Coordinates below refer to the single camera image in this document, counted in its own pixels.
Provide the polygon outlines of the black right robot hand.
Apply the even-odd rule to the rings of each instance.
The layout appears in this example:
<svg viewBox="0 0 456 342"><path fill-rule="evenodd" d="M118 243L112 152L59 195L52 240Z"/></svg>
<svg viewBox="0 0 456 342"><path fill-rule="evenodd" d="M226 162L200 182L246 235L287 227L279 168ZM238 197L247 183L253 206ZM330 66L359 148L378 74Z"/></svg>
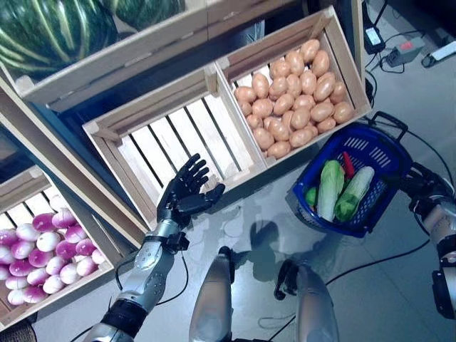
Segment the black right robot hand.
<svg viewBox="0 0 456 342"><path fill-rule="evenodd" d="M410 211L421 217L428 215L441 199L452 197L446 180L417 162L412 163L405 176L386 175L381 179L409 196Z"/></svg>

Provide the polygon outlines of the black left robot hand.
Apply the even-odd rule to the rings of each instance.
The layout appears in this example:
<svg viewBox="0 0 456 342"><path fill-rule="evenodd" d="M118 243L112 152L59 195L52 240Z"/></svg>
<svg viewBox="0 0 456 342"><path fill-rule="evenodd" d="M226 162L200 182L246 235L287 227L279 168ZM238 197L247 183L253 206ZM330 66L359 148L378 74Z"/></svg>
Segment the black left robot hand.
<svg viewBox="0 0 456 342"><path fill-rule="evenodd" d="M169 182L157 206L157 223L170 219L186 227L192 215L205 212L222 197L225 185L217 183L212 190L200 192L209 181L209 168L199 153L194 154Z"/></svg>

